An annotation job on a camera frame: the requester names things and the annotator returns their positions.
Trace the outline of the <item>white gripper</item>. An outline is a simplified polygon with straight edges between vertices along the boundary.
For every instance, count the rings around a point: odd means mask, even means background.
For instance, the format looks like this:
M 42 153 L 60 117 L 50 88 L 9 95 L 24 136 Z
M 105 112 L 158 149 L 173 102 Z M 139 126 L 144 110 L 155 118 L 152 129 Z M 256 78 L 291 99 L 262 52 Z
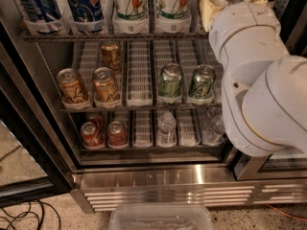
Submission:
M 209 43 L 225 78 L 257 78 L 289 54 L 268 0 L 248 1 L 227 7 L 226 0 L 200 0 L 202 26 L 210 31 Z

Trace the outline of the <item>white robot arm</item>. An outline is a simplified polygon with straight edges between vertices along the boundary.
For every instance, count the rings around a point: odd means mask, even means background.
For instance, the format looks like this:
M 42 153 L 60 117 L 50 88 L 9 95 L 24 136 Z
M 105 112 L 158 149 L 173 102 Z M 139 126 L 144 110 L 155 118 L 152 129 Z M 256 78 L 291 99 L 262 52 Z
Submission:
M 292 56 L 262 0 L 200 0 L 202 25 L 223 66 L 225 132 L 244 154 L 307 151 L 307 60 Z

